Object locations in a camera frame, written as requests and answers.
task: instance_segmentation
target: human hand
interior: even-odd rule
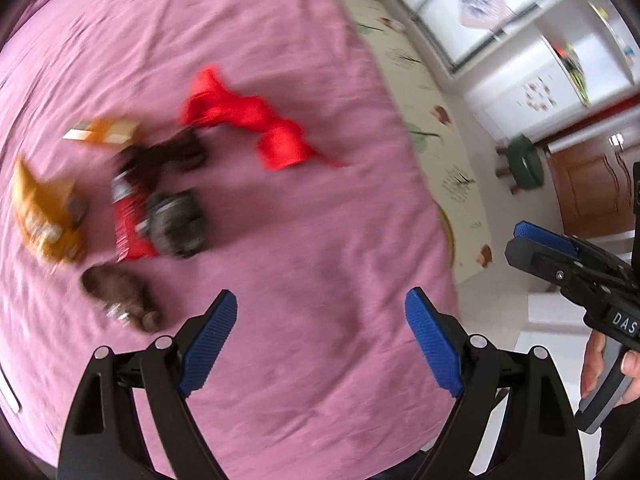
[[[598,378],[604,371],[604,352],[607,338],[604,334],[591,332],[587,347],[584,350],[584,365],[580,377],[580,395],[584,399],[598,384]],[[640,398],[640,354],[630,350],[622,359],[622,373],[633,378],[628,389],[618,401],[617,406],[628,404]]]

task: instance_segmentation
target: pink fabric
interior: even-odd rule
[[[127,265],[148,277],[166,333],[221,288],[239,317],[204,388],[188,400],[232,480],[360,480],[404,460],[452,406],[436,387],[403,299],[424,287],[457,313],[447,246],[406,129],[339,0],[52,0],[0,54],[0,364],[22,403],[5,412],[24,445],[56,463],[66,413],[92,351],[154,338],[107,320],[78,287],[114,258],[108,150],[61,140],[75,120],[132,114],[149,141],[177,131],[199,69],[261,95],[304,124],[319,159],[276,173],[255,136],[204,134],[210,164],[165,177],[195,187],[210,250]],[[12,163],[74,176],[90,199],[90,256],[53,274],[22,246],[10,216]],[[170,474],[140,407],[150,452]]]

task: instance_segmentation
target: person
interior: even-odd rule
[[[580,377],[580,396],[587,397],[598,384],[598,378],[604,372],[602,353],[606,337],[595,330],[591,332],[584,350],[584,364]],[[615,409],[602,423],[600,453],[597,469],[602,469],[618,450],[629,431],[640,416],[640,353],[630,350],[622,360],[622,373],[633,381],[616,405]]]

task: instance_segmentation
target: blue textured pad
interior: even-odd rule
[[[182,379],[178,388],[185,398],[204,386],[237,317],[238,302],[228,292],[182,357]]]
[[[460,356],[415,290],[410,290],[406,295],[404,314],[438,385],[448,390],[453,397],[459,397],[464,390],[460,375]]]
[[[519,222],[513,229],[514,238],[527,238],[533,242],[537,242],[550,249],[556,250],[560,253],[567,254],[576,258],[578,251],[574,245],[565,237],[547,231],[542,227],[530,224],[529,222]]]

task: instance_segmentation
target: pink garment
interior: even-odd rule
[[[203,133],[212,157],[167,175],[195,187],[210,250],[127,268],[148,278],[166,333],[220,289],[238,323],[188,400],[232,480],[362,480],[439,432],[452,406],[404,321],[421,285],[456,314],[447,245],[411,142],[339,0],[51,0],[0,53],[0,364],[22,403],[2,410],[23,444],[56,463],[66,414],[92,351],[153,336],[107,320],[78,287],[113,260],[113,152],[61,140],[75,121],[132,114],[164,140],[199,69],[217,64],[238,93],[303,124],[319,159],[267,172],[256,136]],[[45,270],[20,241],[8,187],[23,153],[44,178],[74,176],[90,200],[82,266]],[[140,413],[157,468],[170,468]]]

